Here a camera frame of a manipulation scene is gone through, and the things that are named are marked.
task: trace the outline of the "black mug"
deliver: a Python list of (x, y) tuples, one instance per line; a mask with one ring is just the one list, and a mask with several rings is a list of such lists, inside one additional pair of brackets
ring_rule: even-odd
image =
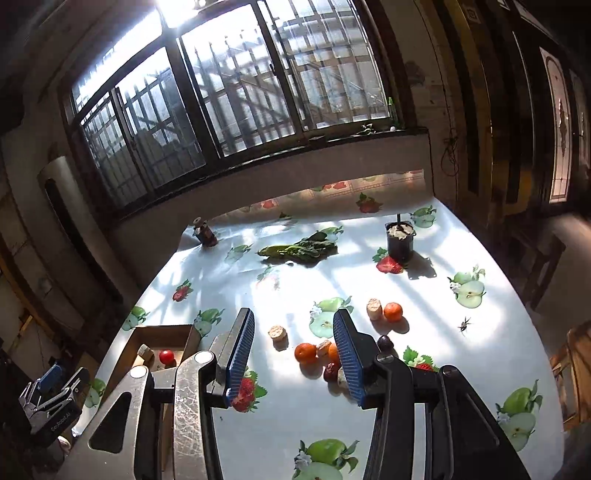
[(388, 238), (388, 255), (399, 264), (405, 264), (413, 255), (413, 239), (417, 234), (413, 226), (408, 222), (401, 222), (400, 225), (408, 225), (413, 232), (404, 239), (396, 238), (388, 233), (388, 230), (396, 226), (396, 222), (386, 223), (386, 237)]

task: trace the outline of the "leafy green vegetable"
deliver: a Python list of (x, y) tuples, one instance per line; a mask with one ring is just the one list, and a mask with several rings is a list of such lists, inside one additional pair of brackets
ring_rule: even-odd
[(259, 250), (257, 254), (261, 257), (303, 264), (315, 263), (332, 253), (337, 253), (336, 243), (327, 240), (326, 237), (326, 233), (316, 232), (293, 245), (272, 245)]

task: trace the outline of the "red tomato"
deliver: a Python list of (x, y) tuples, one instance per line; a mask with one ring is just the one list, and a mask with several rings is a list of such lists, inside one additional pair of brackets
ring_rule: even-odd
[(158, 358), (164, 365), (172, 365), (174, 363), (174, 353), (172, 350), (162, 350)]

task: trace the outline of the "table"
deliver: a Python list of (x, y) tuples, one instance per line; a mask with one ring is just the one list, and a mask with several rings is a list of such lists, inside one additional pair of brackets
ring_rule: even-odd
[[(187, 228), (179, 250), (138, 301), (135, 312), (139, 319), (127, 320), (97, 377), (108, 379), (129, 338), (129, 328), (138, 322), (176, 325), (195, 320), (196, 327), (207, 333), (202, 341), (202, 347), (207, 348), (217, 333), (229, 329), (241, 307), (249, 307), (255, 314), (256, 334), (246, 376), (256, 382), (257, 403), (238, 405), (243, 411), (215, 411), (224, 477), (243, 479), (244, 472), (260, 472), (261, 478), (288, 479), (294, 473), (300, 441), (309, 447), (318, 440), (338, 439), (346, 446), (358, 440), (351, 456), (359, 464), (351, 473), (345, 466), (341, 474), (346, 480), (359, 479), (365, 469), (375, 412), (362, 411), (341, 389), (327, 384), (321, 367), (303, 371), (294, 359), (296, 345), (321, 341), (309, 326), (310, 311), (320, 313), (314, 302), (350, 297), (345, 306), (352, 307), (359, 331), (375, 339), (389, 335), (400, 356), (410, 347), (419, 356), (430, 356), (438, 366), (457, 366), (494, 415), (495, 404), (516, 408), (515, 398), (508, 404), (505, 400), (516, 389), (532, 389), (537, 380), (537, 392), (530, 399), (538, 398), (531, 405), (535, 430), (526, 442), (522, 438), (517, 444), (522, 444), (518, 445), (519, 456), (532, 479), (551, 479), (563, 461), (557, 390), (540, 338), (501, 269), (437, 199), (412, 189), (413, 194), (401, 196), (399, 190), (392, 194), (391, 202), (384, 200), (379, 212), (362, 213), (360, 210), (372, 209), (358, 209), (352, 202), (359, 192), (352, 190), (349, 196), (329, 202), (324, 211), (315, 207), (307, 218), (278, 219), (280, 209), (274, 210), (274, 218), (256, 222), (243, 219), (243, 223), (236, 223), (236, 215), (223, 216), (211, 222), (220, 240), (214, 248), (197, 246)], [(429, 206), (436, 209), (436, 220), (429, 228), (416, 229), (412, 268), (397, 275), (378, 271), (372, 257), (378, 248), (386, 247), (385, 223), (394, 221), (398, 212)], [(328, 227), (342, 227), (336, 234), (338, 254), (315, 267), (269, 267), (256, 254), (263, 247), (293, 243)], [(478, 276), (486, 293), (480, 306), (469, 309), (456, 301), (448, 277), (454, 278), (458, 272), (471, 274), (475, 266), (476, 272), (485, 271)], [(382, 304), (395, 301), (402, 305), (405, 321), (372, 323), (365, 306), (373, 297)], [(469, 324), (461, 332), (465, 319)], [(273, 325), (287, 329), (286, 349), (274, 348), (267, 335)], [(84, 408), (74, 434), (81, 434), (96, 409)], [(499, 417), (510, 421), (504, 414)], [(416, 406), (416, 418), (413, 478), (418, 479), (424, 472), (422, 406)]]

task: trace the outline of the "orange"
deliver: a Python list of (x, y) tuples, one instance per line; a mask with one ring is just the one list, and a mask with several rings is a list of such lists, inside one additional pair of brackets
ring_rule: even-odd
[(384, 316), (389, 322), (402, 320), (402, 307), (398, 303), (390, 302), (384, 307)]
[(336, 363), (340, 366), (339, 351), (335, 343), (331, 343), (329, 347), (329, 359), (331, 362)]
[(316, 345), (301, 343), (295, 347), (295, 359), (301, 364), (312, 364), (316, 362)]

